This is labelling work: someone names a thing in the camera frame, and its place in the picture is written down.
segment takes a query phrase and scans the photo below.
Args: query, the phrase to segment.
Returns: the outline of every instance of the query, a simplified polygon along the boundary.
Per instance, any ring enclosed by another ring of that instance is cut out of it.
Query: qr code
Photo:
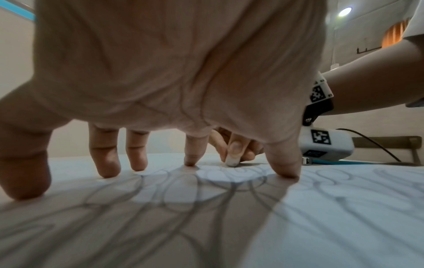
[[[330,134],[324,130],[310,130],[312,134],[312,142],[331,145]]]
[[[323,99],[326,99],[326,95],[324,94],[324,91],[322,91],[321,86],[314,87],[312,95],[310,96],[310,101],[313,103]]]
[[[322,152],[322,151],[315,151],[315,150],[309,150],[306,153],[303,154],[303,156],[306,157],[314,157],[314,158],[320,158],[323,155],[325,155],[327,152]]]

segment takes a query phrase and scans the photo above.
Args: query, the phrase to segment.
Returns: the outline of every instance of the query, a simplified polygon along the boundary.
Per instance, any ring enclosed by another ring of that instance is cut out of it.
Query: skin
[[[334,109],[327,113],[344,114],[386,108],[416,101],[424,97],[424,35],[403,39],[335,70],[324,73],[334,94]],[[237,140],[240,153],[232,152],[230,140]],[[235,135],[225,129],[209,138],[225,162],[227,154],[242,155],[241,161],[253,160],[261,151],[256,141]]]
[[[18,200],[42,195],[51,133],[72,119],[89,122],[103,177],[121,170],[119,128],[138,171],[150,131],[185,132],[192,166],[215,127],[260,142],[275,172],[298,177],[325,15],[325,0],[36,1],[34,76],[0,100],[0,185]]]

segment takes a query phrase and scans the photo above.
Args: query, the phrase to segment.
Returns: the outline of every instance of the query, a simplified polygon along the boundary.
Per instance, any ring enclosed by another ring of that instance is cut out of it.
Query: eraser
[[[225,158],[225,164],[230,167],[236,167],[240,163],[240,158],[234,158],[230,155],[227,155],[227,158]]]

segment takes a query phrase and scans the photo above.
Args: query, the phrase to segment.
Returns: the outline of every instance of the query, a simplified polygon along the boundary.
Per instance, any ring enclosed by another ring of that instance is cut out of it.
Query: fingernail
[[[233,143],[231,143],[230,147],[228,148],[228,152],[232,155],[241,154],[242,151],[243,151],[243,145],[239,141],[233,141]]]

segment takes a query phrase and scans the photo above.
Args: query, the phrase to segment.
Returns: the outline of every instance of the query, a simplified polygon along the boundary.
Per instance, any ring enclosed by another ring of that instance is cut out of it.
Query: black cable
[[[349,132],[353,132],[355,134],[358,134],[359,136],[371,141],[372,143],[374,143],[375,145],[377,145],[378,147],[380,147],[383,151],[385,151],[386,153],[390,154],[391,157],[393,157],[394,159],[396,159],[396,161],[398,162],[402,162],[399,158],[397,158],[394,154],[392,154],[391,152],[389,152],[389,150],[387,150],[386,148],[384,148],[381,144],[379,144],[378,142],[376,142],[375,140],[365,136],[364,134],[361,134],[355,130],[351,130],[348,128],[338,128],[337,130],[344,130],[344,131],[349,131]]]

